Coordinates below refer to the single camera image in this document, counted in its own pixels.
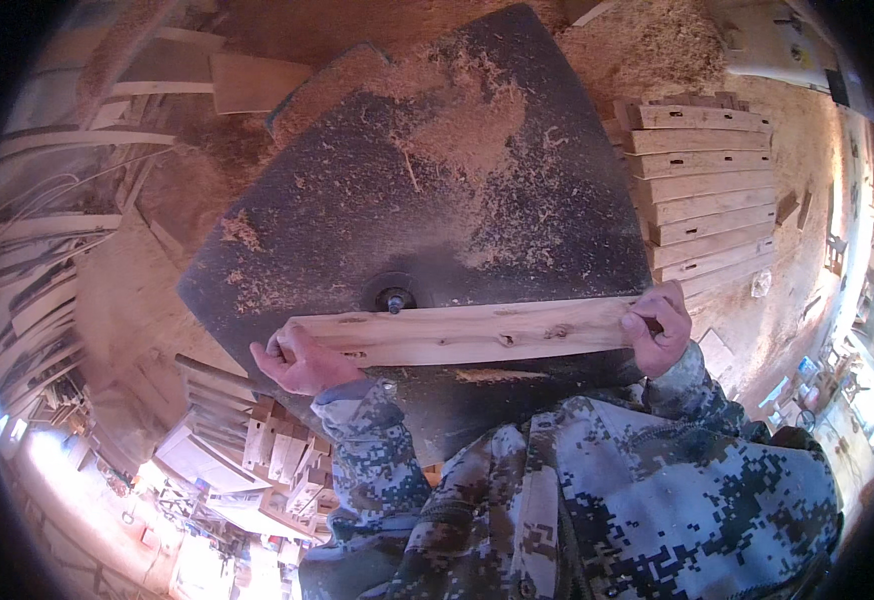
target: stacked wooden boards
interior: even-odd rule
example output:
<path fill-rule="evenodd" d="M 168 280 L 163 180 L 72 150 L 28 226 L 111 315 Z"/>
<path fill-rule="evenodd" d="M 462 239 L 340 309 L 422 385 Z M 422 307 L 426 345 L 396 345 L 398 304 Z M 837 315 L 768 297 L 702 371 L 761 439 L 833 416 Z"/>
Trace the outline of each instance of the stacked wooden boards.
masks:
<path fill-rule="evenodd" d="M 687 296 L 769 267 L 777 207 L 769 119 L 730 94 L 614 103 L 658 282 Z"/>

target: person's left hand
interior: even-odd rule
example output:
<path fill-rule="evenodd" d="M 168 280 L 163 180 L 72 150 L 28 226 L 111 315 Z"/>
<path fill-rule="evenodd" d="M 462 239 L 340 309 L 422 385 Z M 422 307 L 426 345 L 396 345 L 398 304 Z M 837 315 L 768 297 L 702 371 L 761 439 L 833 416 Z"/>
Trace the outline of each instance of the person's left hand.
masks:
<path fill-rule="evenodd" d="M 283 344 L 270 337 L 267 347 L 251 343 L 251 354 L 260 370 L 291 394 L 316 396 L 342 383 L 364 379 L 366 375 L 350 360 L 320 345 L 301 325 L 292 325 Z"/>

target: plastic bag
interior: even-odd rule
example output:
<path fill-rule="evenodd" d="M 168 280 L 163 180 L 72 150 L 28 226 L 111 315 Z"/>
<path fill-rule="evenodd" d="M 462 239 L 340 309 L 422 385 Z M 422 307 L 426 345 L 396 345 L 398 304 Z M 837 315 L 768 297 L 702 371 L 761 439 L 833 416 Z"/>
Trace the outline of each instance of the plastic bag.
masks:
<path fill-rule="evenodd" d="M 763 298 L 770 291 L 770 269 L 764 269 L 754 274 L 754 281 L 750 284 L 750 295 L 754 298 Z"/>

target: jacket sleeve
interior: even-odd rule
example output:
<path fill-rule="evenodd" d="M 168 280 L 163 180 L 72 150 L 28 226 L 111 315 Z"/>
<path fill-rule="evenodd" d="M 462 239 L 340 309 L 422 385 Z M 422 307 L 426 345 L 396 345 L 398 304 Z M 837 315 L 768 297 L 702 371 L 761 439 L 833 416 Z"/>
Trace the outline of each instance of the jacket sleeve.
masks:
<path fill-rule="evenodd" d="M 333 440 L 333 487 L 340 508 L 333 538 L 300 565 L 304 598 L 382 594 L 430 496 L 414 454 L 395 384 L 363 379 L 324 391 L 312 405 Z"/>
<path fill-rule="evenodd" d="M 743 407 L 727 401 L 720 384 L 710 379 L 704 366 L 704 354 L 693 341 L 674 366 L 648 381 L 643 402 L 657 417 L 702 423 L 707 428 L 732 436 L 740 436 L 742 431 L 746 433 L 755 428 L 748 422 Z"/>

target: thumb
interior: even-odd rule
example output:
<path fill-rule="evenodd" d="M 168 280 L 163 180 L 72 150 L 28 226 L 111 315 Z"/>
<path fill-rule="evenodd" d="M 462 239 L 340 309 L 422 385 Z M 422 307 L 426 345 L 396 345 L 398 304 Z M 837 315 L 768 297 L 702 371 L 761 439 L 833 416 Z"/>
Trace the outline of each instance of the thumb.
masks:
<path fill-rule="evenodd" d="M 283 374 L 289 368 L 289 365 L 278 356 L 267 354 L 263 344 L 260 342 L 251 343 L 251 354 L 253 355 L 253 362 L 257 364 L 257 368 L 274 381 L 283 377 Z"/>
<path fill-rule="evenodd" d="M 628 312 L 620 319 L 620 324 L 623 326 L 623 331 L 636 353 L 643 354 L 657 348 L 654 337 L 650 335 L 650 330 L 647 329 L 647 323 L 639 315 Z"/>

